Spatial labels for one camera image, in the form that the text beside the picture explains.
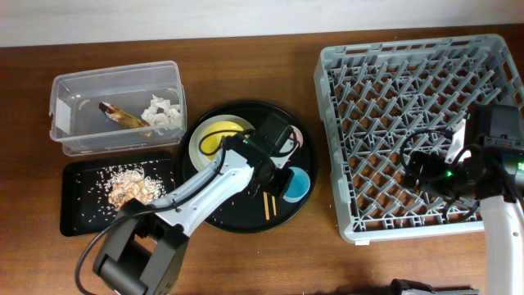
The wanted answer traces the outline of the wooden chopstick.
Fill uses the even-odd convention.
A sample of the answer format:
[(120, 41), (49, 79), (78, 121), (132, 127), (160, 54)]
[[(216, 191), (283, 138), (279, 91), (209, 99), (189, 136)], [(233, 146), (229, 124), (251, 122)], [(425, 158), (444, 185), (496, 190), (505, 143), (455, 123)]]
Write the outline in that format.
[(276, 207), (276, 198), (275, 198), (275, 196), (271, 196), (271, 200), (272, 200), (272, 206), (273, 206), (273, 215), (276, 216), (277, 215), (277, 207)]
[(270, 218), (269, 199), (268, 199), (268, 194), (266, 192), (263, 192), (263, 201), (264, 201), (264, 216), (266, 220), (269, 220)]

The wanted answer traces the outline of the blue cup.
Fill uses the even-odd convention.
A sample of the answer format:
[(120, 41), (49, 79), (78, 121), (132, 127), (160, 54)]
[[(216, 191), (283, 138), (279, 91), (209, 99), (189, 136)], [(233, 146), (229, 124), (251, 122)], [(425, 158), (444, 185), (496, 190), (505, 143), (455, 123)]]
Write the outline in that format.
[(290, 170), (293, 176), (282, 198), (286, 202), (296, 203), (309, 192), (311, 182), (308, 173), (300, 167), (292, 166)]

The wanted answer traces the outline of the pink cup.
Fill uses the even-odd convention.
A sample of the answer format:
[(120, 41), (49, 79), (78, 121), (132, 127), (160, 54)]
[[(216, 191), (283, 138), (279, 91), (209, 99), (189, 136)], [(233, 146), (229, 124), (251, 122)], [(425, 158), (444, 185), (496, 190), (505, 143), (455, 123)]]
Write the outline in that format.
[(292, 125), (291, 127), (293, 128), (293, 133), (295, 135), (299, 148), (302, 148), (303, 143), (304, 143), (303, 134), (296, 126)]

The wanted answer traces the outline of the grey plate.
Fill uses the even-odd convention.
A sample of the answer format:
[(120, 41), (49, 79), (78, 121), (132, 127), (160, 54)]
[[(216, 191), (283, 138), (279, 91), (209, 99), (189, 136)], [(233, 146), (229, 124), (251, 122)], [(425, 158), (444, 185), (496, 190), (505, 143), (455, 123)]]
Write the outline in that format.
[(245, 129), (254, 129), (255, 127), (247, 120), (234, 115), (213, 116), (200, 123), (193, 132), (189, 141), (189, 156), (193, 166), (198, 170), (203, 170), (214, 158), (205, 156), (198, 148), (201, 138), (208, 133), (222, 129), (236, 129), (238, 131)]

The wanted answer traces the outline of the yellow bowl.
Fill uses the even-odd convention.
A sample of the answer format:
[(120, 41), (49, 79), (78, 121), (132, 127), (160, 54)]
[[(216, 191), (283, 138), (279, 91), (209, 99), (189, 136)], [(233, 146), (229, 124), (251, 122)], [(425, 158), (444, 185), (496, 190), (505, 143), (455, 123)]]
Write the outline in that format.
[(199, 142), (200, 152), (208, 159), (213, 160), (221, 147), (222, 137), (233, 136), (244, 129), (232, 121), (218, 121), (207, 127)]

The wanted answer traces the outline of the white tissue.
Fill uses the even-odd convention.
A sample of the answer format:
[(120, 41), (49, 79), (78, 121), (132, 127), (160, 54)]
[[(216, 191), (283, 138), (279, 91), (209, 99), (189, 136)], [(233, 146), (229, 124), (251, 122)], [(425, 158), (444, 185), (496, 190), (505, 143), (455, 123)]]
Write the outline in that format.
[(183, 130), (183, 115), (179, 104), (169, 99), (151, 95), (150, 106), (141, 114), (141, 119), (150, 126), (161, 126), (172, 130)]

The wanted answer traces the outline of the food scraps and rice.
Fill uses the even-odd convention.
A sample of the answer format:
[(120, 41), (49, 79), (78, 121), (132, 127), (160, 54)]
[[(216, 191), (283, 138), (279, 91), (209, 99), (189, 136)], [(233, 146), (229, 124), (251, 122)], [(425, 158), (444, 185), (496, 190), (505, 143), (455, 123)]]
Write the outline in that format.
[(80, 173), (75, 183), (86, 185), (86, 188), (79, 189), (80, 195), (76, 198), (79, 205), (84, 205), (80, 215), (88, 223), (93, 223), (98, 217), (109, 221), (130, 200), (136, 199), (147, 205), (163, 196), (167, 186), (158, 175), (158, 169), (151, 164), (152, 161), (145, 161)]

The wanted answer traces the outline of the brown snack wrapper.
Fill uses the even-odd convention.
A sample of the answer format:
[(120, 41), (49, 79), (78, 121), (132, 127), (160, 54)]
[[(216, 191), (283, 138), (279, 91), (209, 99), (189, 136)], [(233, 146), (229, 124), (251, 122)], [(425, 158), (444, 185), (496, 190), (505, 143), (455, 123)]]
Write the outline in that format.
[(108, 102), (100, 102), (99, 109), (111, 120), (126, 129), (149, 127), (149, 124)]

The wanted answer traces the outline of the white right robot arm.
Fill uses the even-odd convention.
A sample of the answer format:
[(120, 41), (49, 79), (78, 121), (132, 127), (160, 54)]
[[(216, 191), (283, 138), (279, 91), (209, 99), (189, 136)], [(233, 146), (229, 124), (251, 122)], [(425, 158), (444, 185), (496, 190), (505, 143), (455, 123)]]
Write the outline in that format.
[(466, 218), (481, 214), (486, 237), (486, 293), (523, 293), (523, 196), (496, 151), (476, 144), (447, 164), (439, 156), (413, 152), (404, 168), (404, 186), (442, 197), (449, 209), (473, 202)]

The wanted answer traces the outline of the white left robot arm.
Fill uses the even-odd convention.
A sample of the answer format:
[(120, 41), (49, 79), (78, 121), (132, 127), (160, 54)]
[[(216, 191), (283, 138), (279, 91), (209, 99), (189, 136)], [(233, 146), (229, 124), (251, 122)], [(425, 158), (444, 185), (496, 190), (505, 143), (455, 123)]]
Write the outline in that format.
[(98, 241), (102, 247), (93, 273), (118, 294), (169, 293), (178, 278), (188, 242), (197, 227), (232, 196), (251, 189), (281, 197), (293, 173), (285, 166), (303, 139), (291, 127), (282, 131), (225, 130), (215, 158), (182, 186), (144, 205), (127, 202), (116, 219), (95, 236), (75, 267), (80, 271)]

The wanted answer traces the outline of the grey dishwasher rack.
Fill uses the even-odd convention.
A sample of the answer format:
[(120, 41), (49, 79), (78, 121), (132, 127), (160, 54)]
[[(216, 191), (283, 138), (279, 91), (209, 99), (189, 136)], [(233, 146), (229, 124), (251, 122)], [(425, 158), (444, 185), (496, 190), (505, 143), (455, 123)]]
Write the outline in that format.
[(497, 34), (324, 48), (314, 72), (341, 237), (348, 243), (479, 232), (466, 200), (403, 188), (412, 151), (454, 158), (443, 136), (469, 108), (521, 107), (523, 84)]

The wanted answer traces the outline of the round black tray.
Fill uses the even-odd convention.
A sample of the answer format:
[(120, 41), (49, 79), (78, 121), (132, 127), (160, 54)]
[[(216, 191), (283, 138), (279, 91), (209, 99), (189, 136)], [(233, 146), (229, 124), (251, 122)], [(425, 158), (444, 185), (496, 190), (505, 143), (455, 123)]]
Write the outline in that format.
[(178, 151), (178, 159), (175, 164), (175, 183), (181, 185), (197, 173), (197, 168), (192, 164), (189, 156), (189, 142), (196, 133), (197, 127), (204, 121), (219, 115), (239, 116), (254, 127), (259, 127), (264, 123), (266, 116), (276, 114), (282, 117), (288, 124), (297, 127), (304, 136), (303, 147), (295, 152), (287, 166), (299, 167), (307, 172), (310, 178), (310, 187), (306, 195), (298, 202), (290, 203), (279, 198), (274, 203), (276, 207), (268, 209), (270, 217), (265, 218), (263, 193), (258, 191), (256, 195), (250, 196), (246, 191), (242, 191), (228, 199), (217, 208), (206, 222), (218, 229), (238, 233), (254, 234), (275, 228), (287, 220), (291, 219), (305, 205), (309, 196), (314, 190), (318, 176), (318, 158), (313, 140), (303, 124), (288, 111), (277, 105), (255, 101), (244, 100), (231, 102), (220, 107), (216, 107), (201, 118), (184, 135)]

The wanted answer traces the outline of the clear plastic bin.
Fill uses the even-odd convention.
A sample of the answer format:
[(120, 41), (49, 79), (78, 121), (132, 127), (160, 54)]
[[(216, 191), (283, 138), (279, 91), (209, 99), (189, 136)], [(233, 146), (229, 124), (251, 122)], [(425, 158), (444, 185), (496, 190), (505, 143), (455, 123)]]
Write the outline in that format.
[(149, 62), (57, 76), (50, 137), (70, 157), (179, 143), (187, 106), (178, 66)]

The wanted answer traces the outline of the black rectangular tray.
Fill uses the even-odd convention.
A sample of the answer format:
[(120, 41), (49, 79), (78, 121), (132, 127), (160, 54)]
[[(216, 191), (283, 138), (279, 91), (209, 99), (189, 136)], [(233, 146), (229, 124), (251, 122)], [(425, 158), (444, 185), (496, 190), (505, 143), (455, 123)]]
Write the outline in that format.
[(60, 231), (66, 237), (93, 234), (117, 215), (110, 201), (116, 180), (123, 175), (143, 176), (156, 196), (174, 189), (174, 159), (170, 152), (147, 152), (69, 164), (63, 170)]

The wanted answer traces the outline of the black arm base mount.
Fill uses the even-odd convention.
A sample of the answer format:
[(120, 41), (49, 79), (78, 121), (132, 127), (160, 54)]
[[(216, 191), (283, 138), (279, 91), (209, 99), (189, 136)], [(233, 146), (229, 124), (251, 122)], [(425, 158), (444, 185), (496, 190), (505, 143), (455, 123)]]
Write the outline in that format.
[(471, 288), (433, 288), (429, 284), (407, 279), (393, 279), (388, 287), (388, 295), (480, 295), (478, 289)]

